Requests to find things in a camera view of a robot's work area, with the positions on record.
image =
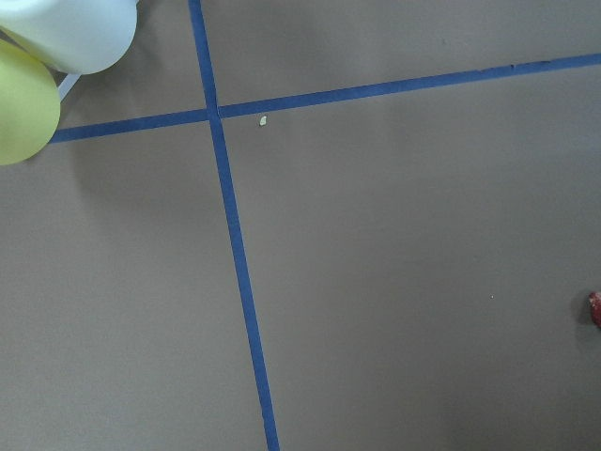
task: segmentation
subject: horizontal blue line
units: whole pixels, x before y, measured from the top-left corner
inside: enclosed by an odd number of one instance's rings
[[[531,73],[548,72],[552,70],[563,70],[582,68],[601,64],[601,54],[586,54],[582,56],[571,56],[567,58],[554,59],[552,61],[538,61],[534,63],[515,64],[499,66],[484,70],[468,70],[465,72],[445,73],[422,78],[413,78],[397,82],[379,83],[334,89],[332,91],[316,92],[313,94],[300,94],[298,96],[281,97],[265,101],[249,101],[220,107],[221,117],[238,117],[268,111],[287,110],[303,106],[319,105],[336,101],[351,101],[367,97],[383,96],[399,92],[428,89],[431,87],[460,85],[471,82],[481,82],[496,78],[513,77]]]
[[[208,120],[207,110],[191,110],[182,111],[180,113],[169,113],[166,115],[138,117],[135,119],[117,120],[114,122],[105,122],[102,124],[84,125],[81,127],[57,130],[50,142],[63,143],[65,141],[95,138],[109,134],[158,129],[160,127],[191,124],[206,120]]]

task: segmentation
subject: yellow cup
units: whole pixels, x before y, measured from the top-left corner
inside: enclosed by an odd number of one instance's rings
[[[59,117],[58,88],[50,72],[0,39],[0,164],[38,153],[53,137]]]

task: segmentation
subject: vertical blue line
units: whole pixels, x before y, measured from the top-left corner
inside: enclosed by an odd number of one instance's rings
[[[242,239],[242,230],[240,228],[234,182],[232,180],[229,159],[227,156],[223,124],[219,116],[217,88],[208,50],[205,19],[200,0],[188,0],[188,6],[192,18],[194,40],[196,41],[198,64],[200,66],[203,87],[205,89],[208,122],[213,138],[213,146],[215,148],[217,170],[219,172],[219,181],[221,183],[223,203],[225,206],[225,217],[227,219],[227,227],[229,229],[229,237],[232,244],[232,252],[234,254],[234,264],[236,266],[236,275],[242,301],[242,311],[244,312],[246,333],[251,348],[254,379],[259,394],[261,412],[263,414],[263,426],[265,428],[267,447],[269,451],[279,451],[280,445],[275,426],[275,417],[273,415],[273,406],[271,404],[270,385],[268,382],[267,369],[265,367],[265,359],[263,357],[263,349],[261,347],[261,336],[256,319],[256,311],[254,309],[253,290],[251,287],[251,278],[248,271],[246,254],[244,252],[244,242]]]

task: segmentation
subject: yellow round object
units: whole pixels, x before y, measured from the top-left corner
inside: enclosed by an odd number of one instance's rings
[[[53,137],[59,117],[58,88],[50,72],[0,39],[0,164],[38,153]]]

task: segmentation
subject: blue tape strip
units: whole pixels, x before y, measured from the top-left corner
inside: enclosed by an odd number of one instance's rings
[[[191,110],[167,115],[138,117],[136,119],[118,120],[103,124],[84,125],[70,129],[57,130],[51,143],[64,143],[78,139],[94,138],[109,134],[137,132],[140,130],[158,129],[174,125],[191,124],[208,120],[207,110]]]
[[[244,313],[244,321],[246,322],[246,333],[251,348],[254,378],[263,415],[267,447],[269,451],[279,451],[280,445],[275,426],[273,406],[271,404],[270,385],[268,382],[267,369],[265,367],[265,359],[263,357],[256,311],[254,309],[253,290],[251,287],[251,278],[248,271],[246,254],[244,252],[244,242],[242,239],[242,230],[240,228],[234,182],[232,180],[229,159],[227,156],[227,147],[223,135],[223,124],[219,117],[219,109],[217,106],[217,88],[215,86],[215,77],[208,50],[205,19],[200,0],[188,0],[188,6],[190,8],[198,62],[205,89],[208,122],[210,124],[213,146],[215,148],[215,157],[217,159],[217,170],[219,172],[219,181],[221,183],[223,203],[225,206],[225,216],[229,229],[232,252],[234,254],[234,264],[236,266],[236,275],[242,301],[242,311]]]
[[[356,86],[332,91],[316,92],[313,94],[301,94],[298,96],[281,97],[265,101],[250,101],[220,107],[221,117],[237,117],[268,111],[286,110],[300,108],[302,106],[319,105],[335,101],[350,101],[367,97],[383,96],[399,92],[428,89],[449,85],[460,85],[471,82],[482,82],[496,78],[512,77],[529,73],[548,72],[551,70],[563,70],[582,68],[601,64],[601,54],[586,54],[567,58],[554,59],[552,61],[539,61],[535,63],[500,66],[484,70],[468,70],[465,72],[446,73],[431,77],[414,78],[397,82],[379,83],[376,85]]]

